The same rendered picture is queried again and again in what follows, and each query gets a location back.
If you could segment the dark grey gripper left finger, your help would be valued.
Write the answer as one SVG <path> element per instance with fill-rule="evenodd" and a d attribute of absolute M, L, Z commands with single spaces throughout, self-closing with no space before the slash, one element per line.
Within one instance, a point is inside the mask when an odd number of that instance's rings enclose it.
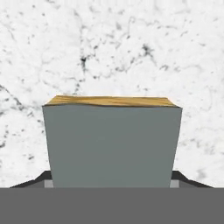
<path fill-rule="evenodd" d="M 44 171 L 37 178 L 14 185 L 13 188 L 53 188 L 53 179 L 50 171 Z"/>

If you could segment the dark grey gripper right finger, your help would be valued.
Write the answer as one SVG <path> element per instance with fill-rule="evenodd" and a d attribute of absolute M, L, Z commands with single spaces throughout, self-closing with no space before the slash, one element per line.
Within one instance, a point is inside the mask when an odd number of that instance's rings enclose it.
<path fill-rule="evenodd" d="M 180 171 L 173 171 L 171 175 L 170 188 L 210 188 L 210 185 L 204 185 L 197 181 L 188 179 Z"/>

